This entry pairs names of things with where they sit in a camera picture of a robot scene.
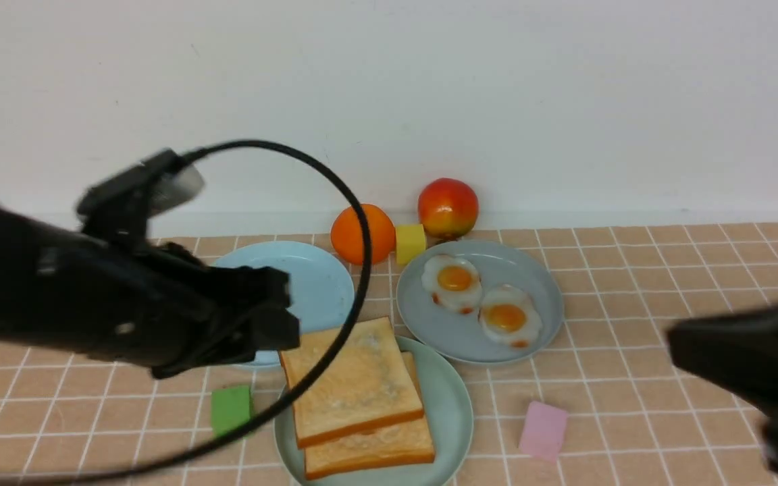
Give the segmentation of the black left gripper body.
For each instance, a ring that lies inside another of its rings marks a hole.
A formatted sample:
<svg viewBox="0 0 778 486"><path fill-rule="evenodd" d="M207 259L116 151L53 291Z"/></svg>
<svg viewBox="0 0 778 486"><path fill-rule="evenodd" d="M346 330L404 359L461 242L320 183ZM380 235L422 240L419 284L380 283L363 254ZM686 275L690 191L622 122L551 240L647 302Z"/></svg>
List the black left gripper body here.
<svg viewBox="0 0 778 486"><path fill-rule="evenodd" d="M222 271L180 245L137 253L75 233L38 235L38 345L148 369L211 363Z"/></svg>

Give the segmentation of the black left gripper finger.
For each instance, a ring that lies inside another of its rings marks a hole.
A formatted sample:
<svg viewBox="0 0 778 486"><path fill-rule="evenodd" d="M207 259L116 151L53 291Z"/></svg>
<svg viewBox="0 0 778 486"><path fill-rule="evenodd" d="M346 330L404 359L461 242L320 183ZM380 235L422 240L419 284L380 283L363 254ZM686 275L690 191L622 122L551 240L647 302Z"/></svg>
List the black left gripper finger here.
<svg viewBox="0 0 778 486"><path fill-rule="evenodd" d="M273 267L211 267L210 298L214 318L234 318L255 311L290 316L290 274Z"/></svg>
<svg viewBox="0 0 778 486"><path fill-rule="evenodd" d="M151 376L169 379L200 367L250 363L258 354L278 356L300 345L299 318L287 308L255 307L224 317L198 332L172 362L151 367Z"/></svg>

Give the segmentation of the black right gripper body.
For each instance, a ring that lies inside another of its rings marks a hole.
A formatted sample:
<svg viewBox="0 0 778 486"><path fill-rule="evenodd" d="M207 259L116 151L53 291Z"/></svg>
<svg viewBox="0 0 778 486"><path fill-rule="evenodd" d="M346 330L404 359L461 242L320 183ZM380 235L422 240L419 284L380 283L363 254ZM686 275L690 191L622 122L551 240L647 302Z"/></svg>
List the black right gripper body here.
<svg viewBox="0 0 778 486"><path fill-rule="evenodd" d="M747 401L765 415L762 444L778 474L778 302L686 318L667 330L673 366Z"/></svg>

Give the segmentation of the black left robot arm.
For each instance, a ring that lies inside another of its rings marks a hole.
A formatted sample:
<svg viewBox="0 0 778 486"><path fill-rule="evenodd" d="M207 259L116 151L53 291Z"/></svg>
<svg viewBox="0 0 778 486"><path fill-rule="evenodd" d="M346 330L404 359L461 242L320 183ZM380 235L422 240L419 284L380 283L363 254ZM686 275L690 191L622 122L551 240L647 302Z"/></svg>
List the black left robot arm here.
<svg viewBox="0 0 778 486"><path fill-rule="evenodd" d="M297 348L289 285L277 269L210 267L175 243L118 247L0 207L0 344L169 379Z"/></svg>

